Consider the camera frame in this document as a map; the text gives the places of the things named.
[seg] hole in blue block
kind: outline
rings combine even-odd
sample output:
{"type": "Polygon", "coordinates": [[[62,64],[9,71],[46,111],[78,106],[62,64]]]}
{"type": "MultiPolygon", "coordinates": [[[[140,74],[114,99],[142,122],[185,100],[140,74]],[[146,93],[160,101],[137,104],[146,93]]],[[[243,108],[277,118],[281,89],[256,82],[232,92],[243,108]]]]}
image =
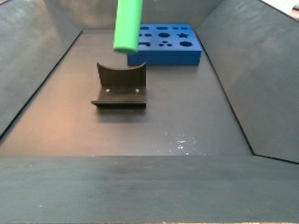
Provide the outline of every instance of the hole in blue block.
{"type": "Polygon", "coordinates": [[[180,45],[188,47],[188,46],[192,46],[192,42],[183,41],[183,42],[180,42],[180,45]]]}
{"type": "Polygon", "coordinates": [[[149,42],[138,42],[138,45],[140,46],[150,46],[150,43],[149,42]]]}
{"type": "Polygon", "coordinates": [[[159,33],[157,34],[157,36],[160,37],[160,38],[169,38],[171,37],[171,34],[169,33],[165,33],[165,32],[161,32],[161,33],[159,33]]]}
{"type": "Polygon", "coordinates": [[[176,34],[179,36],[180,39],[183,38],[188,38],[189,37],[189,34],[185,34],[185,33],[180,33],[180,34],[176,34]]]}
{"type": "Polygon", "coordinates": [[[159,26],[159,27],[156,27],[156,30],[168,30],[168,27],[159,26]]]}

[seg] bin floor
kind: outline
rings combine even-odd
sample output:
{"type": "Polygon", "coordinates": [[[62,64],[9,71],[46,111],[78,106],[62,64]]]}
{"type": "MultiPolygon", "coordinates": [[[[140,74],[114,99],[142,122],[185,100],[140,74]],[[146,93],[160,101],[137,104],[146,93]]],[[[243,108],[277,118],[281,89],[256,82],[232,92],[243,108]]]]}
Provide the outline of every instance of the bin floor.
{"type": "Polygon", "coordinates": [[[249,156],[207,55],[146,67],[146,108],[100,110],[96,63],[126,67],[112,31],[84,31],[0,142],[5,157],[249,156]]]}

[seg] gray surface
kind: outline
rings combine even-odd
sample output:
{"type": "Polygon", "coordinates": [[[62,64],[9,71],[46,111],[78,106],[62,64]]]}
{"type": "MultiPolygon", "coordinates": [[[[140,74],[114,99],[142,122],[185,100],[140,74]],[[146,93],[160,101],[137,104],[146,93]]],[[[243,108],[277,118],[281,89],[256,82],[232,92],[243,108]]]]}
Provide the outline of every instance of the gray surface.
{"type": "Polygon", "coordinates": [[[227,0],[197,32],[253,152],[299,162],[299,23],[227,0]]]}
{"type": "Polygon", "coordinates": [[[297,222],[297,173],[261,157],[0,158],[0,220],[297,222]]]}
{"type": "Polygon", "coordinates": [[[0,136],[80,34],[50,2],[0,5],[0,136]]]}
{"type": "Polygon", "coordinates": [[[112,31],[85,31],[0,144],[0,156],[251,155],[205,55],[146,67],[146,109],[97,110],[96,63],[126,67],[112,31]]]}
{"type": "MultiPolygon", "coordinates": [[[[221,0],[144,0],[142,23],[187,23],[195,28],[221,0]]],[[[116,0],[54,0],[84,30],[112,30],[116,0]]]]}

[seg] black holder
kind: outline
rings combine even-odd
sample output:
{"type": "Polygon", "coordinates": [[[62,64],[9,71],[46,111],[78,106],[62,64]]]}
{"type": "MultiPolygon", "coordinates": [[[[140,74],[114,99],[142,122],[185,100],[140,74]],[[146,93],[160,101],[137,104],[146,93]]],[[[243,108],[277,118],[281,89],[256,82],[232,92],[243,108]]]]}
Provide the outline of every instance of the black holder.
{"type": "Polygon", "coordinates": [[[145,108],[145,63],[128,69],[113,69],[97,63],[100,90],[90,103],[102,109],[145,108]]]}

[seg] blue block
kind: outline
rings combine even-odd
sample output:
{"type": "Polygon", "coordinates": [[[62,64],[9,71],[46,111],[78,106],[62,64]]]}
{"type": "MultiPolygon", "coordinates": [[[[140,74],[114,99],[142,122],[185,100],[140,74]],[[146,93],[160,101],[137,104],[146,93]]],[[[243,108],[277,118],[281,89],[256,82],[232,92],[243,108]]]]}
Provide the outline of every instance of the blue block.
{"type": "Polygon", "coordinates": [[[137,54],[126,64],[138,66],[197,66],[201,46],[188,24],[141,24],[137,54]]]}

